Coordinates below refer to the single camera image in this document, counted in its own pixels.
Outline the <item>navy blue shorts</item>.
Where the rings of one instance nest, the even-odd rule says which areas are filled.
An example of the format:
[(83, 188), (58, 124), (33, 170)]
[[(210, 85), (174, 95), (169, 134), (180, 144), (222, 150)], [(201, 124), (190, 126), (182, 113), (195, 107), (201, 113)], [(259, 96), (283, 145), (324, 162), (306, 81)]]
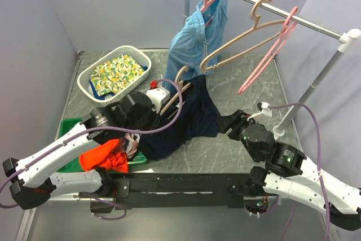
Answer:
[(184, 83), (191, 86), (182, 93), (184, 105), (176, 122), (161, 132), (140, 136), (138, 151), (148, 160), (164, 159), (192, 138), (216, 137), (219, 132), (221, 114), (208, 93), (206, 76)]

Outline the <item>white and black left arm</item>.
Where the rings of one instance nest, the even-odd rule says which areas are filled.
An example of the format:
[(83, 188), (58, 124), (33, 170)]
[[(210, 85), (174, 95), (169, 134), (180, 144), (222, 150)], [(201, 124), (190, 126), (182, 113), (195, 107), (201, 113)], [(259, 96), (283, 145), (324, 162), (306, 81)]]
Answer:
[(64, 194), (109, 195), (114, 183), (104, 166), (78, 173), (59, 173), (59, 169), (108, 140), (155, 129), (161, 106), (160, 98), (136, 91), (119, 102), (94, 108), (69, 132), (37, 153), (21, 160), (7, 159), (3, 168), (11, 179), (12, 199), (27, 210)]

